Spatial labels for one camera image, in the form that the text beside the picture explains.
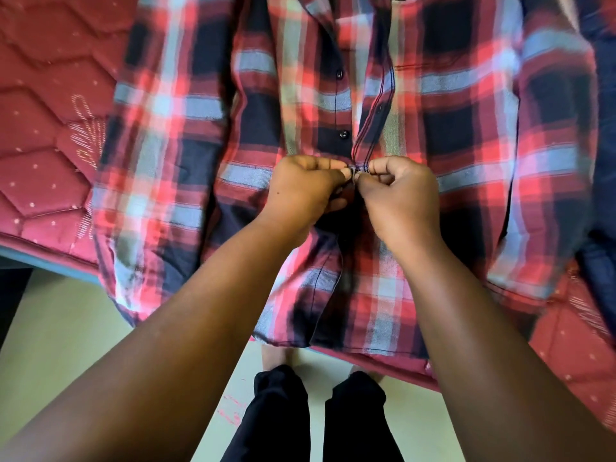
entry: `shirt pocket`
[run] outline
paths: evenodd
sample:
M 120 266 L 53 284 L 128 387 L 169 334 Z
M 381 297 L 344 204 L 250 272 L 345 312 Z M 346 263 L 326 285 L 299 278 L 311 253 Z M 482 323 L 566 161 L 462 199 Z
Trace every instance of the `shirt pocket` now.
M 420 0 L 419 10 L 399 6 L 389 36 L 394 68 L 439 70 L 469 58 L 477 0 Z

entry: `white floor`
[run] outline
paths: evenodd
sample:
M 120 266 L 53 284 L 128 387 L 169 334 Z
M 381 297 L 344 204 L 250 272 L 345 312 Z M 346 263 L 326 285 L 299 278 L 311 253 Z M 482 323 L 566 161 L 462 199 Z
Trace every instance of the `white floor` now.
M 0 350 L 0 446 L 128 332 L 100 287 L 35 271 Z M 310 396 L 311 460 L 319 461 L 323 403 L 350 365 L 305 350 L 300 361 L 297 372 Z M 194 462 L 220 460 L 250 403 L 260 366 L 259 346 L 249 343 Z M 440 394 L 392 378 L 382 387 L 389 426 L 407 462 L 464 460 Z

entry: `person's left hand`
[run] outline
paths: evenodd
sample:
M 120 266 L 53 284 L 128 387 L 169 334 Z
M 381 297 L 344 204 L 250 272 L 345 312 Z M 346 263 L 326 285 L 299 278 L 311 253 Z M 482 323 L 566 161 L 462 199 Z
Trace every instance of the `person's left hand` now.
M 313 156 L 283 158 L 274 168 L 267 202 L 258 220 L 302 244 L 314 223 L 326 212 L 343 209 L 343 198 L 330 200 L 336 188 L 350 180 L 347 164 Z

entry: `forearm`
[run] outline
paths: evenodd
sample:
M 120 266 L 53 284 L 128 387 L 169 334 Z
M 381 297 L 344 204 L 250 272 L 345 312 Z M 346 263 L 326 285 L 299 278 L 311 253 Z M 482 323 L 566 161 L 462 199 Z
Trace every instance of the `forearm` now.
M 292 247 L 276 227 L 248 225 L 1 458 L 189 460 Z
M 397 257 L 468 460 L 594 460 L 613 451 L 611 435 L 440 237 Z

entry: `flannel shirt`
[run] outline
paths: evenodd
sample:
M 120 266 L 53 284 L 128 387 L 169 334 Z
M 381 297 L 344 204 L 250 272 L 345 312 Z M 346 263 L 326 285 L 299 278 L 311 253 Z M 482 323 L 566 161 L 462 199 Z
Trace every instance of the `flannel shirt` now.
M 556 0 L 140 0 L 95 188 L 103 285 L 136 324 L 256 217 L 283 156 L 403 155 L 529 334 L 586 228 L 595 87 Z M 254 335 L 426 355 L 358 196 L 291 252 Z

